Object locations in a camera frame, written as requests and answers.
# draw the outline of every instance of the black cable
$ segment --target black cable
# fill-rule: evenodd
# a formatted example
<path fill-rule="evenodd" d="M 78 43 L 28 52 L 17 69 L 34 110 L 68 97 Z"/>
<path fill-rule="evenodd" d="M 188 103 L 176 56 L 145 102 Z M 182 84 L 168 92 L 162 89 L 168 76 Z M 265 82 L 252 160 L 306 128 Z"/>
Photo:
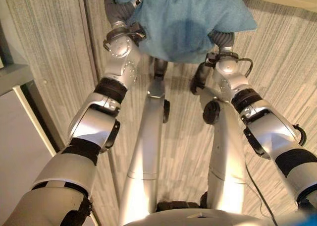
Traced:
<path fill-rule="evenodd" d="M 304 146 L 306 141 L 307 141 L 307 135 L 306 132 L 299 126 L 299 124 L 294 125 L 293 124 L 294 129 L 300 131 L 301 133 L 301 140 L 299 140 L 299 145 Z"/>
<path fill-rule="evenodd" d="M 244 74 L 245 77 L 248 77 L 253 69 L 253 61 L 250 58 L 240 58 L 238 61 L 248 61 L 250 62 L 250 67 L 247 70 L 246 74 Z"/>
<path fill-rule="evenodd" d="M 262 199 L 260 198 L 260 196 L 258 195 L 258 193 L 256 193 L 255 190 L 252 189 L 252 187 L 251 187 L 249 184 L 246 184 L 246 185 L 247 185 L 247 187 L 257 196 L 257 198 L 259 199 L 260 204 L 261 204 L 261 205 L 260 205 L 260 213 L 261 213 L 261 215 L 262 215 L 263 217 L 265 217 L 265 218 L 270 218 L 270 216 L 265 215 L 265 214 L 263 213 L 263 211 L 262 211 L 263 203 L 262 203 Z"/>
<path fill-rule="evenodd" d="M 253 178 L 252 178 L 252 176 L 251 176 L 251 174 L 250 174 L 250 172 L 249 172 L 247 163 L 245 163 L 245 165 L 246 165 L 246 170 L 247 170 L 247 173 L 248 173 L 248 175 L 249 175 L 249 178 L 250 178 L 250 180 L 252 181 L 254 187 L 257 189 L 257 191 L 258 191 L 258 193 L 259 193 L 261 199 L 263 200 L 263 203 L 265 204 L 265 206 L 266 206 L 266 208 L 267 208 L 269 214 L 271 215 L 271 218 L 272 218 L 272 220 L 273 220 L 273 223 L 275 224 L 275 226 L 278 226 L 278 224 L 277 224 L 277 222 L 276 222 L 276 220 L 275 220 L 275 217 L 274 217 L 274 214 L 273 214 L 271 208 L 270 208 L 269 205 L 267 204 L 267 202 L 266 202 L 264 196 L 262 195 L 260 189 L 258 188 L 257 184 L 254 182 L 254 180 L 253 180 Z"/>

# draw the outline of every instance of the gray cable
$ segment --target gray cable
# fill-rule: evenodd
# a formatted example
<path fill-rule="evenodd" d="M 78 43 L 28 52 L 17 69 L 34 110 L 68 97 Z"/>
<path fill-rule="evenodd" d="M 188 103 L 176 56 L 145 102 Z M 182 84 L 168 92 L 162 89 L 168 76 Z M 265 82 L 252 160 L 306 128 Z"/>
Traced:
<path fill-rule="evenodd" d="M 256 193 L 255 190 L 252 189 L 252 187 L 251 187 L 249 184 L 247 184 L 247 187 L 248 187 L 248 188 L 257 196 L 257 198 L 259 199 L 260 204 L 261 204 L 261 205 L 260 205 L 260 213 L 261 213 L 261 215 L 262 215 L 263 217 L 270 218 L 270 216 L 265 215 L 265 214 L 263 213 L 263 211 L 262 211 L 263 203 L 262 203 L 262 199 L 260 198 L 260 196 L 258 195 L 258 193 Z"/>
<path fill-rule="evenodd" d="M 275 220 L 274 214 L 273 214 L 271 208 L 269 207 L 269 205 L 267 204 L 267 202 L 266 202 L 264 196 L 262 195 L 260 189 L 258 188 L 257 184 L 254 182 L 254 180 L 253 180 L 253 178 L 252 178 L 252 176 L 251 176 L 251 174 L 250 174 L 250 172 L 249 172 L 249 169 L 248 169 L 248 166 L 247 166 L 247 163 L 246 163 L 246 162 L 245 162 L 245 165 L 246 165 L 246 170 L 247 170 L 247 173 L 248 173 L 248 175 L 249 175 L 249 178 L 250 178 L 250 180 L 252 181 L 254 187 L 257 189 L 257 191 L 258 191 L 258 193 L 259 193 L 259 195 L 260 195 L 260 197 L 261 197 L 263 203 L 265 204 L 265 206 L 266 206 L 266 208 L 267 208 L 269 214 L 271 215 L 271 218 L 272 218 L 272 220 L 273 220 L 274 225 L 275 225 L 275 226 L 278 226 L 278 224 L 277 224 L 277 222 L 276 222 L 276 220 Z"/>

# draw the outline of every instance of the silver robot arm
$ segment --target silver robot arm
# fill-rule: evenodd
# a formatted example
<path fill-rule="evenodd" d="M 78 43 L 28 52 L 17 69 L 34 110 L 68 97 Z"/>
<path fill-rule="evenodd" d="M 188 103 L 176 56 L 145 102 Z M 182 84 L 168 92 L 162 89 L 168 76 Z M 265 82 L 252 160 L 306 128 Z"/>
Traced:
<path fill-rule="evenodd" d="M 213 32 L 211 38 L 219 46 L 219 53 L 208 54 L 206 62 L 199 66 L 192 82 L 192 92 L 200 94 L 210 67 L 213 67 L 212 77 L 221 89 L 220 98 L 231 103 L 239 113 L 246 125 L 244 134 L 255 152 L 274 161 L 299 208 L 316 211 L 317 157 L 302 148 L 293 125 L 263 100 L 249 85 L 245 75 L 239 72 L 237 62 L 249 59 L 239 59 L 232 52 L 233 33 Z M 201 95 L 203 109 L 211 100 Z"/>
<path fill-rule="evenodd" d="M 90 214 L 98 154 L 114 143 L 120 127 L 115 117 L 141 58 L 127 30 L 112 25 L 106 72 L 73 119 L 67 147 L 44 167 L 5 226 L 75 226 Z"/>

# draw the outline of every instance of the blue towel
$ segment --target blue towel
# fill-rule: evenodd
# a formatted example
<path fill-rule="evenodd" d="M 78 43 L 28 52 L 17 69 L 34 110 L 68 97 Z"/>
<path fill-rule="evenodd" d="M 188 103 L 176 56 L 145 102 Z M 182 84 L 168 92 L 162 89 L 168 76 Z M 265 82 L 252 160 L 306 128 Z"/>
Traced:
<path fill-rule="evenodd" d="M 116 0 L 118 3 L 130 0 Z M 128 23 L 139 22 L 147 38 L 140 50 L 166 61 L 201 63 L 213 47 L 208 33 L 256 28 L 242 0 L 143 0 Z"/>

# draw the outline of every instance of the wood-grain floor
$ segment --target wood-grain floor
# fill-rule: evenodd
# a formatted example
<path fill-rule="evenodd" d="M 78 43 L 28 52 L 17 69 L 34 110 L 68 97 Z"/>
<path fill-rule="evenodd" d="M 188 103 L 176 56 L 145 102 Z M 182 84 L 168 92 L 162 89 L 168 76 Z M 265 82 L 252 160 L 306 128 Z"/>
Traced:
<path fill-rule="evenodd" d="M 236 35 L 234 49 L 254 61 L 250 83 L 308 136 L 305 146 L 317 154 L 317 13 L 260 0 L 244 0 L 252 12 L 256 31 Z M 94 87 L 88 47 L 78 0 L 7 0 L 21 43 L 45 104 L 61 136 Z M 108 54 L 103 39 L 110 26 L 103 0 L 86 0 L 93 54 L 98 73 L 106 69 Z M 113 147 L 120 191 L 132 156 L 143 101 L 150 82 L 150 58 L 139 64 L 135 86 L 122 103 L 121 130 Z M 199 100 L 189 92 L 195 65 L 170 63 L 166 98 L 171 102 L 169 122 L 163 126 L 159 200 L 198 202 L 207 189 L 213 127 L 204 124 Z M 245 144 L 246 160 L 268 204 L 276 215 L 296 210 L 272 162 L 255 155 Z M 250 180 L 248 184 L 254 189 Z M 93 195 L 103 225 L 115 225 L 118 206 L 108 156 L 99 159 Z M 244 214 L 263 217 L 260 201 L 246 188 Z"/>

